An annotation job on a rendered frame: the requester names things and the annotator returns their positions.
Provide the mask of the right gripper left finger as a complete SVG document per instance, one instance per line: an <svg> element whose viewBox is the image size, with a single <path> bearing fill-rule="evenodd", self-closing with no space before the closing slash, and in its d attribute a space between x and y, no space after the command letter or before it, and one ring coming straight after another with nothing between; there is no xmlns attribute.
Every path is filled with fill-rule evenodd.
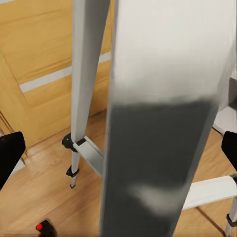
<svg viewBox="0 0 237 237"><path fill-rule="evenodd" d="M26 150L21 131L0 137L0 190Z"/></svg>

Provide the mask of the digital camera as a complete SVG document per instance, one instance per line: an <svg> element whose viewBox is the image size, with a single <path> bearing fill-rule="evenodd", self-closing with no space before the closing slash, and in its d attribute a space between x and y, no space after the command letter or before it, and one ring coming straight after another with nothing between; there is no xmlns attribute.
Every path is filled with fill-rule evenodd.
<svg viewBox="0 0 237 237"><path fill-rule="evenodd" d="M49 223L49 221L44 220L40 224L36 226L36 229L41 232L39 237L56 237L54 233L53 226Z"/></svg>

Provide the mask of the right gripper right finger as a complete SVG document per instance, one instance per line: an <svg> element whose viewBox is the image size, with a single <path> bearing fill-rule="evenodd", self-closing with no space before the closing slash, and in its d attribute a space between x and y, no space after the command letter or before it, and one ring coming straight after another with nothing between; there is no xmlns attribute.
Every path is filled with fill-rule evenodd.
<svg viewBox="0 0 237 237"><path fill-rule="evenodd" d="M221 149L237 171L237 133L226 131Z"/></svg>

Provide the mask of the camera tripod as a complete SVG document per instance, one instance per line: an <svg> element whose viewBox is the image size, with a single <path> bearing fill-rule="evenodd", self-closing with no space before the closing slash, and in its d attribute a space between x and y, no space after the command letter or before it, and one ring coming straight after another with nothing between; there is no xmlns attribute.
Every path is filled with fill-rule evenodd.
<svg viewBox="0 0 237 237"><path fill-rule="evenodd" d="M85 135L111 0L73 0L71 132L102 178L98 237L173 237L182 210L234 198L237 174L192 183L237 60L237 0L115 0L105 148Z"/></svg>

